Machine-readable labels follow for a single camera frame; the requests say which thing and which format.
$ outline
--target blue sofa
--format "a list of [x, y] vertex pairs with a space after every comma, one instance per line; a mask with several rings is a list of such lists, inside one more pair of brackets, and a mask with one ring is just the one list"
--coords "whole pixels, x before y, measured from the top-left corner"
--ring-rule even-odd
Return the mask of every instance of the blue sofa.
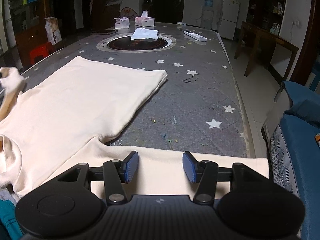
[[275, 183], [298, 196], [306, 217], [303, 240], [320, 239], [320, 95], [294, 82], [283, 82], [292, 106], [286, 110], [270, 138], [270, 161]]

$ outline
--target wooden table leg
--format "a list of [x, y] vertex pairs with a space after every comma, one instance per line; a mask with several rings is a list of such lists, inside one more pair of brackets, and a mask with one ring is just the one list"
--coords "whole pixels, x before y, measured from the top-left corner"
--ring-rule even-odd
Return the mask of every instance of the wooden table leg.
[[244, 72], [244, 76], [246, 76], [246, 77], [249, 75], [250, 71], [252, 70], [252, 68], [254, 66], [254, 56], [255, 56], [257, 49], [258, 49], [260, 36], [261, 36], [260, 32], [257, 32], [256, 38], [254, 39], [253, 49], [251, 50], [249, 62], [248, 62], [247, 68], [245, 69], [245, 72]]
[[236, 50], [234, 59], [237, 59], [237, 58], [239, 57], [240, 50], [241, 50], [241, 42], [242, 42], [242, 40], [243, 40], [243, 36], [244, 36], [244, 28], [241, 27], [240, 37], [239, 37], [238, 46], [237, 46], [237, 50]]
[[287, 69], [285, 70], [285, 73], [284, 73], [284, 76], [283, 76], [283, 79], [282, 79], [283, 81], [286, 81], [287, 77], [289, 76], [289, 73], [290, 73], [290, 70], [292, 68], [293, 62], [294, 62], [294, 60], [296, 58], [297, 52], [298, 51], [293, 51], [292, 54], [291, 54]]

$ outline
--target wooden side table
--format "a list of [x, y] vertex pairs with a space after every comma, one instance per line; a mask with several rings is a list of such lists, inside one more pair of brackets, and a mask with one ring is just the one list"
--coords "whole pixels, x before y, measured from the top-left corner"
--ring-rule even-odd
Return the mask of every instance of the wooden side table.
[[297, 55], [299, 48], [294, 46], [290, 42], [286, 41], [285, 39], [283, 39], [273, 33], [268, 32], [267, 30], [264, 30], [262, 28], [259, 28], [255, 25], [247, 23], [247, 22], [242, 22], [239, 42], [238, 42], [238, 46], [237, 46], [237, 50], [236, 50], [234, 59], [237, 59], [239, 57], [239, 54], [241, 51], [241, 42], [243, 40], [245, 32], [252, 32], [256, 35], [256, 37], [254, 39], [253, 49], [252, 49], [250, 57], [249, 57], [249, 62], [248, 62], [247, 68], [244, 72], [244, 76], [247, 77], [249, 75], [249, 73], [251, 72], [251, 70], [253, 69], [254, 57], [255, 57], [255, 54], [258, 49], [260, 38], [264, 38], [267, 40], [274, 41], [276, 44], [279, 44], [280, 46], [282, 46], [292, 52], [291, 57], [290, 57], [290, 61], [288, 63], [287, 69], [286, 69], [284, 76], [283, 76], [283, 80], [286, 80], [289, 75], [289, 72], [292, 68], [294, 59]]

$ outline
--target red plastic stool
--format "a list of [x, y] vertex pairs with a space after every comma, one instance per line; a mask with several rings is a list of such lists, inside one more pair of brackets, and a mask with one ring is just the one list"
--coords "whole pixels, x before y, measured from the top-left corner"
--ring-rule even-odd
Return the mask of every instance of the red plastic stool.
[[36, 47], [35, 49], [33, 49], [32, 51], [30, 51], [30, 61], [31, 61], [31, 65], [35, 64], [35, 58], [39, 57], [39, 56], [43, 56], [43, 58], [48, 57], [49, 54], [53, 53], [53, 47], [51, 42], [47, 42], [45, 44], [42, 44], [38, 47]]

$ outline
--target round black mat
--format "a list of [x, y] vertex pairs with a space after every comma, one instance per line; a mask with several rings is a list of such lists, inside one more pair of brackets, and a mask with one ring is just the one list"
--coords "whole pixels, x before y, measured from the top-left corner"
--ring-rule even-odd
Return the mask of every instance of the round black mat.
[[160, 49], [165, 47], [168, 43], [166, 40], [158, 38], [157, 40], [133, 40], [131, 41], [131, 36], [122, 37], [110, 41], [108, 47], [111, 49], [119, 50], [150, 50], [150, 49]]

